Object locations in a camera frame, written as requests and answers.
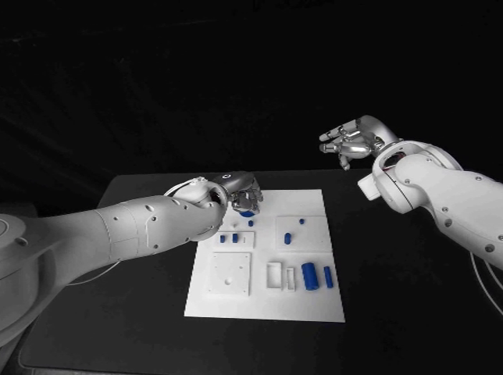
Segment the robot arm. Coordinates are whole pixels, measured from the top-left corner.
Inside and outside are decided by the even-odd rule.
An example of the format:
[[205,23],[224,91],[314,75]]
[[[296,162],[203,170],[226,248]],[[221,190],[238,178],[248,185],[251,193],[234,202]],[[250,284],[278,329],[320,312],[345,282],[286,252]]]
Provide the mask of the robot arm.
[[376,157],[358,183],[368,199],[382,196],[400,213],[424,207],[440,231],[503,270],[503,184],[464,171],[441,148],[400,139],[375,117],[322,135],[322,141],[330,139],[322,151],[339,154],[345,170],[352,159]]
[[0,347],[76,277],[211,238],[228,205],[258,213],[260,202],[254,174],[235,172],[87,212],[42,219],[0,214]]

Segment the blue cylinder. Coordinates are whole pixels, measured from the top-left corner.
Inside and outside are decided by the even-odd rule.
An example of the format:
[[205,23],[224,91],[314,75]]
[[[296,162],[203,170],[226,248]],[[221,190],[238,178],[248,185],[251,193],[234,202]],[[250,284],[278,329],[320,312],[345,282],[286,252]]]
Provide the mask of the blue cylinder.
[[319,289],[319,279],[316,278],[316,264],[303,264],[301,271],[304,272],[306,289],[309,291],[316,291]]
[[326,276],[326,285],[329,288],[333,288],[332,271],[330,271],[329,266],[325,267],[325,276]]
[[254,217],[254,213],[251,211],[241,212],[239,215],[242,217]]

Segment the table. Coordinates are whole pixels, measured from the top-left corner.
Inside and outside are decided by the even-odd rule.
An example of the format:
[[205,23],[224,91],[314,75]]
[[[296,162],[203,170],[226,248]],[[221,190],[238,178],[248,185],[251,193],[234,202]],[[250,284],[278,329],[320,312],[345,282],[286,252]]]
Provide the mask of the table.
[[[29,335],[23,366],[156,375],[503,373],[503,319],[469,252],[424,209],[401,215],[368,201],[358,181],[369,173],[255,172],[262,189],[323,190],[346,323],[185,317],[189,243],[65,288]],[[120,176],[100,207],[219,174]]]

